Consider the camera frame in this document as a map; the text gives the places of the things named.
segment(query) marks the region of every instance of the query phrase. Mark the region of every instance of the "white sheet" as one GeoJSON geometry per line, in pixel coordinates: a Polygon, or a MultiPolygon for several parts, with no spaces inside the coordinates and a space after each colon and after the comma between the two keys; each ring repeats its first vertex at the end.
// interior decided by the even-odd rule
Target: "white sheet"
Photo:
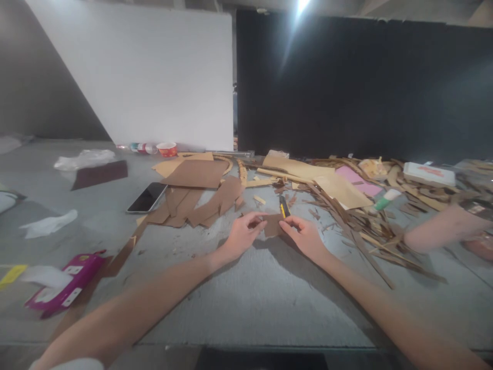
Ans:
{"type": "Polygon", "coordinates": [[[229,14],[27,3],[115,144],[174,141],[233,150],[229,14]]]}

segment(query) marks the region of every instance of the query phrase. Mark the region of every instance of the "pink paper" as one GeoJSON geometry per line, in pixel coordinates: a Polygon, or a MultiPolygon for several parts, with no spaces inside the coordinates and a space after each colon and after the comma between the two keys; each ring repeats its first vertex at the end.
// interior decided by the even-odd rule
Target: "pink paper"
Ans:
{"type": "Polygon", "coordinates": [[[346,180],[348,180],[351,183],[362,181],[363,184],[355,185],[355,187],[359,191],[361,191],[362,193],[368,194],[369,196],[375,196],[380,191],[382,191],[381,187],[378,187],[376,185],[373,185],[369,182],[364,181],[361,176],[359,176],[356,172],[354,172],[348,166],[343,166],[341,168],[338,168],[337,170],[335,170],[335,172],[336,172],[336,174],[341,175],[342,177],[344,177],[346,180]]]}

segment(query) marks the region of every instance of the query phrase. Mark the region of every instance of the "black backdrop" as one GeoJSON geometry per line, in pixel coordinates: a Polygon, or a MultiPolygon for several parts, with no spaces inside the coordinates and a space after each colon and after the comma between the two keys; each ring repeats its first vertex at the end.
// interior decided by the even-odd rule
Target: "black backdrop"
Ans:
{"type": "Polygon", "coordinates": [[[493,156],[493,29],[293,24],[290,14],[237,11],[240,150],[451,164],[493,156]]]}

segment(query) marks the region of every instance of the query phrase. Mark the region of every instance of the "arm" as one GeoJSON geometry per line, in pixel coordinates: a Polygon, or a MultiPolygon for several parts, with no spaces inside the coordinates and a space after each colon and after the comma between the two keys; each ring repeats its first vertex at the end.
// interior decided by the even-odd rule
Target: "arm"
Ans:
{"type": "Polygon", "coordinates": [[[75,323],[46,349],[35,370],[84,357],[109,367],[198,284],[239,258],[266,226],[258,218],[263,214],[251,212],[236,219],[229,238],[214,252],[168,268],[144,287],[110,300],[75,323]]]}
{"type": "Polygon", "coordinates": [[[389,294],[338,260],[325,248],[313,223],[296,216],[285,221],[280,221],[280,226],[302,253],[341,284],[417,368],[490,369],[469,349],[430,329],[389,294]]]}

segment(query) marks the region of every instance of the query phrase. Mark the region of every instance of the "red paper cup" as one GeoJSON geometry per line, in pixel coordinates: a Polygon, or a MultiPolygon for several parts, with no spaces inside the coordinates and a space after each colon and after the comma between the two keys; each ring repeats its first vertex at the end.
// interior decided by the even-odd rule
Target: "red paper cup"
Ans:
{"type": "Polygon", "coordinates": [[[161,143],[156,145],[156,147],[164,158],[176,156],[176,143],[161,143]]]}

